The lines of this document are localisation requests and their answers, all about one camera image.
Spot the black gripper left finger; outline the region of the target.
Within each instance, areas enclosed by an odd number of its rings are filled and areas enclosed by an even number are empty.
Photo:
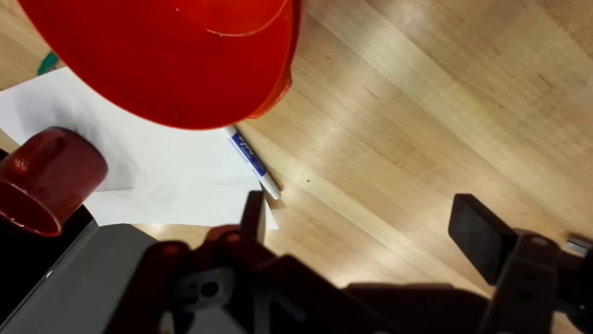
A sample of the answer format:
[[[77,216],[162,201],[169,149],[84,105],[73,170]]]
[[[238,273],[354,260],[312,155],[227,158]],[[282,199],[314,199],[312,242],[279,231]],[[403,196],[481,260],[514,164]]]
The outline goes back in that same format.
[[[256,242],[266,240],[266,194],[251,192],[241,216],[241,233]]]

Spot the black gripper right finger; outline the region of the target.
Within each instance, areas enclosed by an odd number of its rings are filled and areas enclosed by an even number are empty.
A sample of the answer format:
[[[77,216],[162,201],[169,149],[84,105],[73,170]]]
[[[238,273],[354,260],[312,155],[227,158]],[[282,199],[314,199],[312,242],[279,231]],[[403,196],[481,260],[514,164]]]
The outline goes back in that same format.
[[[453,201],[449,236],[481,277],[495,286],[519,234],[475,196],[458,194]]]

